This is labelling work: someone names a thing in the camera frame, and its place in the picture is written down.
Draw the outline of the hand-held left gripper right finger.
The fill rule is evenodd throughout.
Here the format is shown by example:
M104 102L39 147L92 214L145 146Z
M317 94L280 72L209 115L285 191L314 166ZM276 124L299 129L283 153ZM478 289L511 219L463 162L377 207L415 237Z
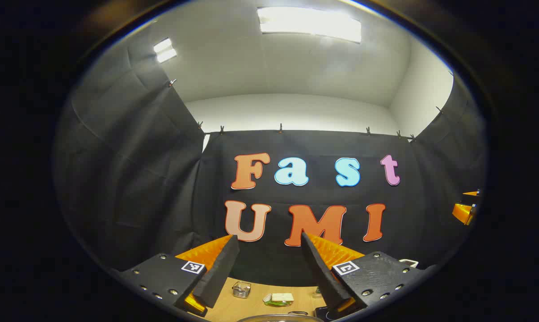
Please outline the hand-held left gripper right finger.
M336 320L375 314L435 275L435 265L419 269L381 251L361 254L307 233L301 249Z

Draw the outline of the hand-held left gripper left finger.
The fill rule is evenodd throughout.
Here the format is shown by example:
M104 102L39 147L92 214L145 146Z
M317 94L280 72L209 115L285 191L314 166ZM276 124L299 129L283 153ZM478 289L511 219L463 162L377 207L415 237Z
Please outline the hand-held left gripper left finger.
M237 235L228 235L181 254L153 254L112 276L162 310L182 317L204 317L214 308L240 252Z

